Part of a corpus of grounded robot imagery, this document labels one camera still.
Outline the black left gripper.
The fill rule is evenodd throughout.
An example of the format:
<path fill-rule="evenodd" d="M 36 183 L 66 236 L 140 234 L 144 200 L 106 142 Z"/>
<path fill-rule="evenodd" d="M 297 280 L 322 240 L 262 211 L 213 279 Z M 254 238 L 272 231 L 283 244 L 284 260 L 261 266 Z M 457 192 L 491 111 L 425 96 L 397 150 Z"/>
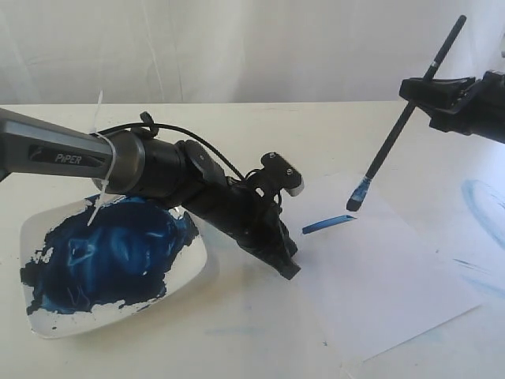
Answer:
<path fill-rule="evenodd" d="M 239 182 L 196 141 L 175 145 L 182 177 L 173 191 L 173 204 L 199 216 L 231 237 L 244 251 L 271 266 L 283 278 L 293 279 L 301 268 L 291 257 L 297 245 L 280 219 L 280 196 L 263 168 Z"/>

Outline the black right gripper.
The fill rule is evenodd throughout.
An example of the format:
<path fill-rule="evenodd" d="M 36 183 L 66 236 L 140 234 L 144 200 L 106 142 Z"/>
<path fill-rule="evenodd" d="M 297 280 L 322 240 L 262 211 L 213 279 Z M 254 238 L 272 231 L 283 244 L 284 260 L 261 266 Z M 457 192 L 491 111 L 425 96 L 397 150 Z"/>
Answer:
<path fill-rule="evenodd" d="M 441 132 L 477 135 L 504 142 L 504 73 L 489 70 L 475 77 L 404 79 L 399 95 L 431 118 Z"/>

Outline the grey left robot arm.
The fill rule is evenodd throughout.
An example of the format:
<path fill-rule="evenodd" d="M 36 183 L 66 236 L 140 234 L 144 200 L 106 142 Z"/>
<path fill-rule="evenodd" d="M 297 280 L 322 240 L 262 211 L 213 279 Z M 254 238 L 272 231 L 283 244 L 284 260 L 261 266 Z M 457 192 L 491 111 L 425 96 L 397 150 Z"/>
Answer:
<path fill-rule="evenodd" d="M 9 110 L 1 112 L 1 175 L 30 173 L 90 178 L 110 194 L 182 206 L 252 255 L 289 261 L 297 247 L 281 221 L 280 193 L 302 191 L 301 174 L 277 152 L 242 174 L 191 131 L 175 143 L 148 113 L 139 122 L 82 133 Z"/>

